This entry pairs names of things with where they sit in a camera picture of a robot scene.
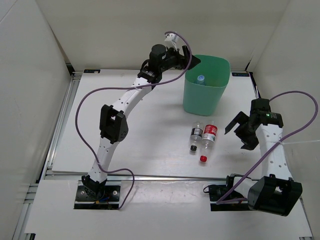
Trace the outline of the blue label water bottle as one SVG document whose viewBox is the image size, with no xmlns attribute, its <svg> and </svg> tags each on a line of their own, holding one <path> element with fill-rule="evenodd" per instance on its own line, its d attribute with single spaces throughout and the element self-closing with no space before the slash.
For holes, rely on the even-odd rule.
<svg viewBox="0 0 320 240">
<path fill-rule="evenodd" d="M 199 75 L 196 78 L 195 84 L 201 85 L 201 86 L 205 86 L 206 85 L 205 76 L 204 75 Z"/>
</svg>

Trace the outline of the red label water bottle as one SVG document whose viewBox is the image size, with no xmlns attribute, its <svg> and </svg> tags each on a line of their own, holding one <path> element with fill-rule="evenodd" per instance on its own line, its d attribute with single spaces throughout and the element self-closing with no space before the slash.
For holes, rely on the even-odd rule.
<svg viewBox="0 0 320 240">
<path fill-rule="evenodd" d="M 203 130 L 201 145 L 200 145 L 200 158 L 202 163 L 206 163 L 213 151 L 214 143 L 217 138 L 218 127 L 216 123 L 209 121 Z"/>
</svg>

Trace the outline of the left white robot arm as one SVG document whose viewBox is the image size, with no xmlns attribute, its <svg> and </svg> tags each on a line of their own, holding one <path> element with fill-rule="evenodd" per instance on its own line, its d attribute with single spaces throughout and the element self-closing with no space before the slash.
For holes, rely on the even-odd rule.
<svg viewBox="0 0 320 240">
<path fill-rule="evenodd" d="M 129 132 L 127 118 L 133 108 L 162 82 L 163 72 L 169 69 L 191 70 L 201 63 L 192 55 L 186 45 L 178 49 L 156 44 L 151 48 L 149 58 L 145 60 L 131 87 L 116 102 L 103 105 L 100 110 L 99 130 L 100 143 L 97 151 L 93 151 L 94 164 L 81 181 L 86 193 L 93 200 L 100 200 L 105 195 L 105 184 L 108 168 L 118 144 Z"/>
</svg>

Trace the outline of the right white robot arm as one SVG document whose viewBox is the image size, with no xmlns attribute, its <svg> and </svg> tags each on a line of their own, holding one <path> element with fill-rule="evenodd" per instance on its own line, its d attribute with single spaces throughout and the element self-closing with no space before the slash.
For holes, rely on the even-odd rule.
<svg viewBox="0 0 320 240">
<path fill-rule="evenodd" d="M 227 177 L 224 193 L 230 200 L 241 195 L 247 200 L 250 210 L 286 217 L 299 200 L 302 184 L 292 178 L 280 145 L 283 135 L 281 114 L 271 111 L 270 101 L 257 98 L 251 101 L 250 114 L 239 112 L 225 127 L 225 132 L 234 131 L 243 143 L 242 149 L 252 151 L 259 147 L 262 157 L 256 166 L 261 167 L 262 176 L 253 180 L 239 174 Z"/>
</svg>

